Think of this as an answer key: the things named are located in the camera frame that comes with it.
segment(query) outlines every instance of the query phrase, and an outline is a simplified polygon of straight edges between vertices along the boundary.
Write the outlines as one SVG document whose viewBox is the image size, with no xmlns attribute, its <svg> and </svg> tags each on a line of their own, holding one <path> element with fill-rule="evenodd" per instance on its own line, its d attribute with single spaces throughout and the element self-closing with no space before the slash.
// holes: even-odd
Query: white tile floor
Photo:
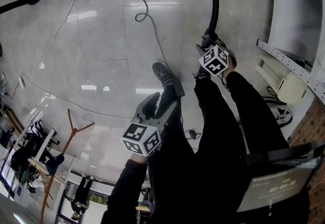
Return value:
<svg viewBox="0 0 325 224">
<path fill-rule="evenodd" d="M 0 0 L 0 4 L 11 1 L 14 0 Z M 184 128 L 200 132 L 203 119 L 193 91 L 192 72 L 199 67 L 195 44 L 201 42 L 209 24 L 212 0 L 147 1 L 166 58 L 181 77 L 186 92 L 182 104 Z M 35 6 L 0 15 L 4 51 L 0 68 L 6 75 L 9 93 L 18 83 L 10 39 L 17 73 L 31 78 L 35 62 L 51 43 L 71 3 L 72 0 L 41 0 Z M 238 72 L 259 91 L 264 91 L 266 83 L 254 70 L 261 53 L 255 44 L 257 38 L 268 38 L 272 6 L 272 0 L 220 0 L 216 32 L 236 53 Z M 141 0 L 76 0 L 54 44 L 36 65 L 34 83 L 46 91 L 31 85 L 24 90 L 18 87 L 13 101 L 6 97 L 24 123 L 32 109 L 43 111 L 44 122 L 57 130 L 62 146 L 70 134 L 67 108 L 72 110 L 78 127 L 94 121 L 95 127 L 74 138 L 68 153 L 82 156 L 76 170 L 112 181 L 130 156 L 119 140 L 128 120 L 96 115 L 59 98 L 50 99 L 47 93 L 98 113 L 131 118 L 146 97 L 137 89 L 161 88 L 151 69 L 152 63 L 161 59 L 152 24 L 149 19 L 142 23 L 134 19 L 144 11 Z M 229 93 L 219 80 L 216 82 L 237 114 Z M 83 85 L 96 86 L 96 90 L 83 89 L 89 88 Z"/>
</svg>

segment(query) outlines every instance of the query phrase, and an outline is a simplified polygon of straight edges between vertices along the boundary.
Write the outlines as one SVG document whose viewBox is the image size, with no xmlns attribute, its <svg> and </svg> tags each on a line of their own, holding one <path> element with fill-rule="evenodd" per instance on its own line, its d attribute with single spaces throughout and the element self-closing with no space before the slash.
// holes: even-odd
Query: electrical wire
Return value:
<svg viewBox="0 0 325 224">
<path fill-rule="evenodd" d="M 37 86 L 35 83 L 33 83 L 24 73 L 22 73 L 22 75 L 27 79 L 27 80 L 29 80 L 29 82 L 33 85 L 33 86 L 35 86 L 36 88 L 39 88 L 40 90 L 42 90 L 42 91 L 45 91 L 45 92 L 47 92 L 47 93 L 50 93 L 50 94 L 52 94 L 53 96 L 55 96 L 56 98 L 58 98 L 58 99 L 61 99 L 61 100 L 64 100 L 64 101 L 66 101 L 66 102 L 68 102 L 68 103 L 70 103 L 70 104 L 73 104 L 73 105 L 75 105 L 75 106 L 77 106 L 77 107 L 79 107 L 79 108 L 81 108 L 81 109 L 83 109 L 83 110 L 86 110 L 86 111 L 88 111 L 88 112 L 91 112 L 91 113 L 93 113 L 93 114 L 97 114 L 97 115 L 100 115 L 100 116 L 106 116 L 106 117 L 112 117 L 112 118 L 120 118 L 120 119 L 126 119 L 126 120 L 131 120 L 132 118 L 128 118 L 128 117 L 122 117 L 122 116 L 113 116 L 113 115 L 107 115 L 107 114 L 102 114 L 102 113 L 99 113 L 99 112 L 95 112 L 95 111 L 92 111 L 92 110 L 90 110 L 90 109 L 87 109 L 87 108 L 84 108 L 84 107 L 82 107 L 82 106 L 80 106 L 80 105 L 78 105 L 77 103 L 74 103 L 74 102 L 72 102 L 72 101 L 69 101 L 69 100 L 66 100 L 65 98 L 62 98 L 62 97 L 60 97 L 60 96 L 58 96 L 58 95 L 56 95 L 56 94 L 54 94 L 54 93 L 52 93 L 52 92 L 50 92 L 50 91 L 48 91 L 48 90 L 45 90 L 45 89 L 43 89 L 43 88 L 41 88 L 41 87 L 39 87 L 39 86 Z"/>
<path fill-rule="evenodd" d="M 150 20 L 151 20 L 151 22 L 152 22 L 152 25 L 153 25 L 153 29 L 154 29 L 154 34 L 155 34 L 155 36 L 156 36 L 156 40 L 157 40 L 157 42 L 158 42 L 159 49 L 160 49 L 161 54 L 162 54 L 162 58 L 164 59 L 164 62 L 166 63 L 168 69 L 169 69 L 170 71 L 172 71 L 171 68 L 170 68 L 169 65 L 168 65 L 168 62 L 167 62 L 166 58 L 165 58 L 165 54 L 164 54 L 163 48 L 161 47 L 160 40 L 159 40 L 159 38 L 158 38 L 158 34 L 157 34 L 157 28 L 156 28 L 155 21 L 153 20 L 153 18 L 151 17 L 151 15 L 148 14 L 148 13 L 149 13 L 149 7 L 148 7 L 148 4 L 147 4 L 147 2 L 146 2 L 145 0 L 142 0 L 142 1 L 143 1 L 143 3 L 144 3 L 145 6 L 146 6 L 146 12 L 145 12 L 145 13 L 139 13 L 139 14 L 137 14 L 137 15 L 135 16 L 135 20 L 136 20 L 137 22 L 142 22 L 142 21 L 144 21 L 147 17 L 150 18 Z"/>
<path fill-rule="evenodd" d="M 146 6 L 146 12 L 145 12 L 145 13 L 139 13 L 139 14 L 137 14 L 137 15 L 135 16 L 135 20 L 136 20 L 136 22 L 142 22 L 142 21 L 144 21 L 147 17 L 150 18 L 150 20 L 151 20 L 151 22 L 152 22 L 152 25 L 153 25 L 153 29 L 154 29 L 154 33 L 155 33 L 156 40 L 157 40 L 157 43 L 158 43 L 159 49 L 160 49 L 161 54 L 162 54 L 162 57 L 163 57 L 163 59 L 164 59 L 164 62 L 166 63 L 166 66 L 167 66 L 168 69 L 171 71 L 171 69 L 170 69 L 170 67 L 169 67 L 169 65 L 168 65 L 168 62 L 167 62 L 167 60 L 166 60 L 166 57 L 165 57 L 165 54 L 164 54 L 163 48 L 162 48 L 162 46 L 161 46 L 160 40 L 159 40 L 159 38 L 158 38 L 157 28 L 156 28 L 155 21 L 154 21 L 154 19 L 149 15 L 149 7 L 148 7 L 148 4 L 147 4 L 147 2 L 146 2 L 145 0 L 142 0 L 142 1 L 144 2 L 145 6 Z M 22 73 L 22 75 L 23 75 L 27 80 L 29 80 L 30 84 L 32 84 L 32 85 L 35 86 L 36 88 L 38 88 L 38 89 L 40 89 L 40 90 L 42 90 L 42 91 L 48 92 L 48 93 L 54 95 L 55 97 L 57 97 L 58 99 L 64 100 L 64 101 L 66 101 L 66 102 L 68 102 L 68 103 L 70 103 L 70 104 L 73 104 L 73 105 L 75 105 L 75 106 L 77 106 L 77 107 L 79 107 L 79 108 L 81 108 L 81 109 L 83 109 L 83 110 L 85 110 L 85 111 L 88 111 L 88 112 L 91 112 L 91 113 L 94 113 L 94 114 L 97 114 L 97 115 L 101 115 L 101 116 L 106 116 L 106 117 L 112 117 L 112 118 L 120 118 L 120 119 L 131 120 L 131 118 L 127 118 L 127 117 L 120 117 L 120 116 L 107 115 L 107 114 L 102 114 L 102 113 L 99 113 L 99 112 L 95 112 L 95 111 L 92 111 L 92 110 L 86 109 L 86 108 L 84 108 L 84 107 L 82 107 L 82 106 L 80 106 L 80 105 L 78 105 L 78 104 L 76 104 L 76 103 L 74 103 L 74 102 L 71 102 L 71 101 L 69 101 L 69 100 L 67 100 L 67 99 L 64 99 L 64 98 L 62 98 L 62 97 L 60 97 L 60 96 L 57 96 L 57 95 L 53 94 L 52 92 L 47 91 L 47 90 L 45 90 L 45 89 L 43 89 L 43 88 L 37 86 L 36 84 L 34 84 L 34 73 L 35 73 L 36 65 L 40 62 L 40 60 L 41 60 L 41 58 L 43 57 L 43 55 L 45 55 L 45 54 L 48 52 L 48 50 L 51 48 L 52 44 L 54 43 L 54 41 L 55 41 L 55 39 L 56 39 L 56 36 L 57 36 L 57 34 L 58 34 L 58 31 L 61 29 L 61 27 L 64 25 L 64 23 L 65 23 L 66 20 L 67 20 L 67 18 L 68 18 L 68 16 L 69 16 L 69 13 L 70 13 L 70 11 L 71 11 L 71 9 L 72 9 L 72 7 L 73 7 L 74 2 L 75 2 L 75 0 L 72 1 L 71 5 L 70 5 L 70 8 L 69 8 L 69 10 L 68 10 L 68 12 L 67 12 L 67 15 L 66 15 L 66 17 L 65 17 L 65 19 L 64 19 L 64 21 L 62 22 L 62 24 L 61 24 L 61 25 L 58 27 L 58 29 L 56 30 L 52 42 L 51 42 L 50 45 L 47 47 L 47 49 L 46 49 L 46 50 L 45 50 L 45 51 L 40 55 L 40 57 L 38 58 L 37 62 L 34 64 L 34 67 L 33 67 L 33 70 L 32 70 L 32 74 L 31 74 L 31 79 L 29 79 L 29 78 L 28 78 L 24 73 Z M 14 69 L 15 69 L 16 74 L 19 76 L 18 72 L 16 71 L 16 66 L 15 66 L 15 62 L 14 62 L 14 54 L 13 54 L 13 48 L 12 48 L 11 38 L 10 38 L 10 36 L 9 36 L 9 33 L 8 33 L 8 30 L 7 30 L 6 25 L 5 25 L 5 28 L 6 28 L 6 32 L 7 32 L 7 34 L 8 34 L 8 37 L 9 37 L 9 39 L 10 39 L 11 50 L 12 50 L 12 56 L 13 56 Z"/>
<path fill-rule="evenodd" d="M 219 77 L 219 79 L 221 80 L 221 82 L 222 82 L 223 86 L 225 87 L 225 89 L 228 90 L 228 91 L 230 92 L 230 90 L 228 89 L 227 84 L 224 83 L 224 81 L 223 81 L 223 73 L 222 73 L 222 76 L 218 75 L 218 77 Z"/>
<path fill-rule="evenodd" d="M 13 100 L 15 98 L 15 94 L 16 94 L 18 86 L 19 86 L 19 82 L 17 83 L 17 86 L 15 88 L 15 92 L 14 92 L 14 94 L 12 96 L 10 96 L 9 93 L 5 93 L 5 95 L 9 96 Z"/>
<path fill-rule="evenodd" d="M 30 81 L 31 83 L 34 81 L 34 73 L 35 73 L 35 67 L 36 67 L 36 65 L 40 62 L 40 60 L 41 60 L 41 58 L 43 57 L 43 55 L 44 55 L 45 53 L 47 53 L 47 51 L 51 48 L 52 44 L 54 43 L 54 41 L 55 41 L 55 39 L 56 39 L 57 33 L 59 32 L 59 30 L 61 29 L 61 27 L 62 27 L 62 26 L 64 25 L 64 23 L 66 22 L 66 20 L 67 20 L 69 14 L 70 14 L 70 11 L 71 11 L 72 6 L 73 6 L 74 3 L 75 3 L 75 0 L 72 0 L 72 3 L 71 3 L 70 8 L 69 8 L 69 10 L 68 10 L 68 12 L 67 12 L 67 15 L 66 15 L 64 21 L 62 22 L 62 24 L 61 24 L 61 25 L 58 27 L 58 29 L 56 30 L 52 42 L 51 42 L 50 45 L 47 47 L 47 49 L 45 50 L 45 52 L 43 52 L 43 53 L 41 54 L 41 56 L 39 57 L 39 59 L 37 60 L 37 62 L 35 62 L 34 67 L 33 67 L 33 70 L 32 70 L 32 74 L 31 74 L 31 81 Z"/>
<path fill-rule="evenodd" d="M 15 73 L 17 74 L 17 76 L 19 77 L 19 74 L 18 74 L 18 72 L 17 72 L 17 70 L 16 70 L 15 58 L 14 58 L 14 50 L 13 50 L 13 48 L 12 48 L 11 37 L 10 37 L 10 35 L 9 35 L 9 33 L 8 33 L 8 29 L 7 29 L 7 26 L 6 26 L 6 23 L 5 23 L 5 22 L 4 22 L 4 26 L 5 26 L 6 33 L 7 33 L 7 36 L 8 36 L 8 38 L 9 38 L 9 42 L 10 42 L 10 48 L 11 48 L 11 54 L 12 54 L 12 63 L 13 63 L 13 65 L 14 65 L 14 70 L 15 70 Z"/>
<path fill-rule="evenodd" d="M 190 137 L 190 138 L 187 138 L 187 140 L 197 140 L 197 139 L 199 139 L 201 136 L 202 136 L 202 133 L 197 133 L 195 139 L 192 138 L 192 137 Z"/>
<path fill-rule="evenodd" d="M 274 89 L 271 87 L 271 86 L 267 86 L 266 90 L 268 91 L 268 93 L 272 96 L 272 97 L 263 97 L 264 100 L 267 100 L 267 99 L 274 99 L 276 100 L 276 102 L 278 102 L 280 105 L 286 105 L 285 102 L 282 102 L 277 93 L 274 91 Z"/>
</svg>

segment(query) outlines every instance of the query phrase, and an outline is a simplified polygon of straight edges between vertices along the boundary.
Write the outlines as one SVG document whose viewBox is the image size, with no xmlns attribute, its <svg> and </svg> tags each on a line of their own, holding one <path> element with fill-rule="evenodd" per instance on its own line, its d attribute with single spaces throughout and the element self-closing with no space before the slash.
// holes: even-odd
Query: sneaker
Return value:
<svg viewBox="0 0 325 224">
<path fill-rule="evenodd" d="M 162 87 L 165 88 L 168 85 L 173 85 L 173 73 L 168 69 L 167 65 L 158 60 L 153 63 L 152 70 L 157 79 L 161 81 Z"/>
<path fill-rule="evenodd" d="M 207 72 L 205 68 L 200 66 L 199 71 L 196 75 L 194 75 L 195 78 L 195 84 L 197 83 L 197 80 L 202 80 L 202 79 L 211 79 L 211 74 Z"/>
</svg>

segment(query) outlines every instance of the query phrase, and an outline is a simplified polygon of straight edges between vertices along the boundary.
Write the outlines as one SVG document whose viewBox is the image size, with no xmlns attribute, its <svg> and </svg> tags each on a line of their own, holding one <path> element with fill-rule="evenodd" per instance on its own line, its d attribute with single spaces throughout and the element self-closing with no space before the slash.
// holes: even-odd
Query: wooden tripod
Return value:
<svg viewBox="0 0 325 224">
<path fill-rule="evenodd" d="M 65 147 L 63 148 L 62 154 L 64 154 L 66 152 L 68 146 L 70 145 L 70 143 L 71 143 L 73 137 L 76 135 L 76 133 L 79 133 L 79 132 L 81 132 L 81 131 L 83 131 L 83 130 L 85 130 L 85 129 L 87 129 L 87 128 L 89 128 L 89 127 L 91 127 L 91 126 L 93 126 L 95 124 L 95 123 L 91 123 L 88 126 L 85 126 L 85 127 L 81 128 L 81 129 L 76 129 L 72 125 L 71 116 L 70 116 L 70 109 L 68 109 L 68 116 L 69 116 L 69 122 L 70 122 L 70 127 L 71 127 L 71 134 L 70 134 L 69 140 L 67 141 Z M 49 196 L 49 193 L 50 193 L 50 188 L 52 186 L 53 179 L 54 179 L 54 175 L 51 176 L 51 178 L 49 180 L 49 183 L 48 183 L 48 186 L 47 186 L 47 189 L 46 189 L 46 192 L 45 192 L 39 224 L 43 223 L 45 205 L 46 205 L 47 197 Z"/>
</svg>

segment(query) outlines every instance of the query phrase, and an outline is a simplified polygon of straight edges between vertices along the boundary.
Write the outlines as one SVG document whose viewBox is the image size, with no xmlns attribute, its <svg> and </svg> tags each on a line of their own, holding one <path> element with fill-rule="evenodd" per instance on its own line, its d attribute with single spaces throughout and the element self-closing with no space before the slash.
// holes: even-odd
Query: person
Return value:
<svg viewBox="0 0 325 224">
<path fill-rule="evenodd" d="M 92 181 L 94 180 L 94 177 L 90 176 L 90 179 L 88 180 L 88 183 L 85 186 L 86 179 L 88 178 L 88 176 L 86 176 L 84 173 L 81 173 L 81 175 L 82 180 L 78 189 L 76 190 L 75 199 L 73 202 L 71 202 L 71 207 L 74 212 L 71 217 L 71 219 L 73 220 L 78 220 L 79 216 L 86 212 L 89 206 L 88 195 L 92 185 Z"/>
<path fill-rule="evenodd" d="M 235 72 L 236 64 L 231 54 L 223 79 L 237 105 L 250 153 L 288 148 L 270 108 L 253 86 Z M 153 64 L 153 71 L 164 87 L 156 116 L 172 101 L 179 103 L 178 111 L 164 130 L 160 150 L 149 157 L 133 154 L 126 162 L 101 223 L 136 223 L 135 207 L 147 165 L 155 201 L 150 223 L 236 223 L 245 177 L 240 157 L 246 154 L 246 146 L 235 116 L 210 74 L 200 67 L 194 91 L 204 128 L 194 153 L 184 134 L 172 73 L 160 61 Z M 307 223 L 308 214 L 308 192 L 303 190 L 273 205 L 272 214 L 255 211 L 246 223 Z"/>
</svg>

